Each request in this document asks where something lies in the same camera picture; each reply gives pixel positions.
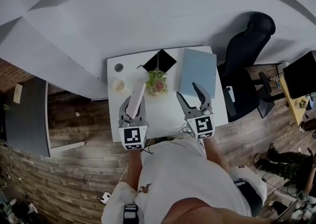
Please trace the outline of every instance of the white table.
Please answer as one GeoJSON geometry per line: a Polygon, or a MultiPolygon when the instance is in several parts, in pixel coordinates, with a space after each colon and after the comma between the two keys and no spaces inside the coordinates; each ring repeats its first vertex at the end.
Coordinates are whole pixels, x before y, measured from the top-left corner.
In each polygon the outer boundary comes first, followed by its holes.
{"type": "MultiPolygon", "coordinates": [[[[212,53],[209,46],[189,47],[190,49],[212,53]]],[[[145,91],[146,121],[149,123],[147,138],[156,138],[178,134],[185,123],[184,113],[177,99],[176,92],[180,86],[182,58],[184,48],[165,49],[177,62],[167,72],[168,93],[160,96],[150,96],[145,91]]],[[[131,95],[136,82],[146,82],[147,71],[139,67],[151,59],[157,51],[142,52],[108,59],[108,92],[111,130],[114,142],[120,142],[119,137],[119,108],[127,97],[131,95]],[[124,69],[116,72],[114,67],[121,63],[124,69]],[[113,90],[113,82],[121,79],[125,82],[123,92],[113,90]]],[[[200,101],[197,97],[184,95],[188,104],[199,108],[200,101]]],[[[228,123],[226,106],[221,86],[221,81],[216,72],[215,98],[212,99],[215,126],[228,123]]]]}

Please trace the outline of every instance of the logo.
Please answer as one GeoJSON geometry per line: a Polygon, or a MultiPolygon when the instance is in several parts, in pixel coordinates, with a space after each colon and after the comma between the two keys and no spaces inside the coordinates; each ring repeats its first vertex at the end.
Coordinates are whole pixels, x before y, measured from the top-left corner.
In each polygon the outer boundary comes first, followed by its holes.
{"type": "Polygon", "coordinates": [[[196,119],[196,126],[198,134],[213,130],[211,118],[209,116],[196,119]]]}
{"type": "Polygon", "coordinates": [[[141,186],[138,190],[138,193],[148,193],[149,192],[149,186],[151,183],[147,184],[146,186],[141,186]]]}
{"type": "Polygon", "coordinates": [[[212,133],[209,133],[209,134],[199,134],[198,135],[198,139],[204,139],[204,138],[207,138],[207,137],[211,137],[212,136],[212,133]]]}
{"type": "Polygon", "coordinates": [[[127,128],[124,130],[125,144],[140,143],[139,128],[127,128]]]}
{"type": "Polygon", "coordinates": [[[125,145],[127,150],[142,149],[142,145],[125,145]]]}

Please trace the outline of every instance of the wooden table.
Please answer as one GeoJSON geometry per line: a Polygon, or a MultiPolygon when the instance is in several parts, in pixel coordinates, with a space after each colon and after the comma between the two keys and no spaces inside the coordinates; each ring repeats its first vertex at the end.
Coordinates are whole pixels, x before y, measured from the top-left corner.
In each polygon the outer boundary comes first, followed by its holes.
{"type": "Polygon", "coordinates": [[[299,104],[300,100],[303,99],[308,104],[310,97],[306,98],[305,96],[302,96],[302,97],[299,97],[296,99],[292,99],[290,97],[290,92],[288,90],[284,76],[281,76],[281,78],[280,78],[280,85],[281,85],[281,89],[285,95],[285,98],[287,100],[288,106],[289,106],[289,108],[290,108],[290,110],[295,118],[295,121],[298,125],[300,125],[300,123],[303,119],[303,116],[305,114],[305,111],[306,111],[306,108],[303,108],[303,109],[300,108],[300,104],[299,104]]]}
{"type": "MultiPolygon", "coordinates": [[[[190,49],[200,50],[212,53],[209,46],[189,47],[190,49]]],[[[177,99],[176,92],[179,90],[182,58],[184,48],[165,49],[177,63],[175,63],[167,72],[168,93],[160,96],[150,96],[145,93],[146,121],[149,123],[147,138],[156,138],[178,134],[182,125],[185,123],[184,113],[177,99]]],[[[127,97],[131,95],[134,84],[136,82],[146,82],[148,79],[147,71],[139,67],[144,65],[155,54],[155,51],[130,54],[120,57],[108,59],[108,92],[109,92],[109,108],[111,119],[111,130],[114,142],[120,142],[119,136],[119,108],[127,97]],[[116,72],[114,67],[116,64],[123,64],[124,68],[121,72],[116,72]],[[129,91],[116,92],[113,90],[113,82],[121,79],[125,82],[129,91]]],[[[185,99],[191,106],[200,106],[197,97],[186,96],[185,99]]],[[[226,106],[223,96],[221,81],[216,72],[215,97],[212,100],[212,108],[214,113],[215,126],[221,126],[228,123],[226,106]]]]}

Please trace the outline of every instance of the cable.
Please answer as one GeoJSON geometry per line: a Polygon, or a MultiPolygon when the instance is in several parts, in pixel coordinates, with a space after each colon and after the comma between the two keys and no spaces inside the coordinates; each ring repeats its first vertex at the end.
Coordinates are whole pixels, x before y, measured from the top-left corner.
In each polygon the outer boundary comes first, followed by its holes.
{"type": "MultiPolygon", "coordinates": [[[[181,129],[179,130],[179,133],[180,133],[180,134],[189,134],[192,138],[194,138],[194,136],[192,135],[192,131],[191,131],[191,129],[190,129],[190,127],[188,126],[187,123],[184,123],[184,124],[182,125],[181,129]]],[[[202,144],[202,142],[201,142],[199,139],[198,139],[198,141],[199,141],[199,143],[201,144],[202,148],[205,149],[204,146],[203,146],[203,144],[202,144]]]]}
{"type": "Polygon", "coordinates": [[[268,173],[265,173],[265,174],[262,176],[262,178],[261,178],[261,180],[262,180],[263,182],[267,183],[268,185],[274,187],[275,189],[277,189],[277,190],[279,190],[279,191],[281,191],[281,192],[283,192],[283,193],[285,193],[285,194],[290,195],[290,196],[293,197],[293,198],[296,198],[296,196],[293,196],[293,194],[288,193],[288,187],[287,187],[287,192],[286,192],[286,191],[281,190],[281,189],[277,188],[276,186],[274,186],[274,185],[268,183],[267,180],[264,179],[264,176],[265,176],[266,174],[268,174],[268,173]]]}
{"type": "Polygon", "coordinates": [[[11,161],[10,161],[10,155],[9,155],[9,147],[8,147],[6,144],[4,144],[3,146],[4,146],[4,147],[7,147],[7,149],[8,149],[7,155],[8,155],[8,162],[9,162],[9,165],[7,166],[7,169],[8,169],[7,175],[9,176],[9,179],[14,180],[14,175],[12,175],[12,173],[11,173],[11,171],[10,171],[10,168],[11,168],[11,161]]]}
{"type": "MultiPolygon", "coordinates": [[[[150,144],[150,142],[152,141],[152,138],[149,140],[149,142],[148,142],[148,144],[147,144],[147,146],[148,146],[148,151],[149,151],[149,144],[150,144]]],[[[148,152],[147,150],[145,150],[145,149],[143,149],[143,151],[145,151],[145,152],[147,152],[147,153],[149,153],[149,154],[153,154],[152,152],[148,152]]],[[[124,170],[124,172],[123,172],[123,174],[120,176],[120,178],[119,178],[119,182],[122,180],[122,177],[124,176],[124,174],[125,174],[125,172],[126,172],[126,170],[128,169],[128,167],[129,166],[127,166],[126,168],[125,168],[125,170],[124,170]]]]}
{"type": "Polygon", "coordinates": [[[269,76],[268,79],[269,79],[269,82],[272,82],[273,81],[273,77],[276,77],[276,76],[279,76],[280,74],[282,74],[283,71],[281,73],[278,73],[277,75],[275,76],[269,76]]]}
{"type": "Polygon", "coordinates": [[[129,166],[126,167],[126,169],[124,170],[123,174],[120,176],[119,182],[121,181],[121,179],[122,179],[123,175],[125,174],[125,172],[126,172],[126,170],[127,170],[128,167],[129,167],[129,166]]]}

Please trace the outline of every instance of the black strap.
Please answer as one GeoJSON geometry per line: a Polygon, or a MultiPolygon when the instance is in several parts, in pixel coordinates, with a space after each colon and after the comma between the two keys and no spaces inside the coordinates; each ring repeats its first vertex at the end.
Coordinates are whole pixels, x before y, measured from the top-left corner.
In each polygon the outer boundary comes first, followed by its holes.
{"type": "Polygon", "coordinates": [[[229,91],[227,88],[223,89],[223,94],[224,94],[224,100],[225,100],[225,105],[226,105],[226,110],[229,114],[229,116],[234,116],[237,114],[235,105],[232,101],[231,95],[229,94],[229,91]]]}
{"type": "Polygon", "coordinates": [[[138,224],[139,219],[137,215],[138,206],[135,204],[128,204],[124,206],[123,224],[138,224]]]}
{"type": "Polygon", "coordinates": [[[238,179],[234,183],[248,201],[252,216],[256,217],[263,207],[262,198],[247,181],[238,179]]]}

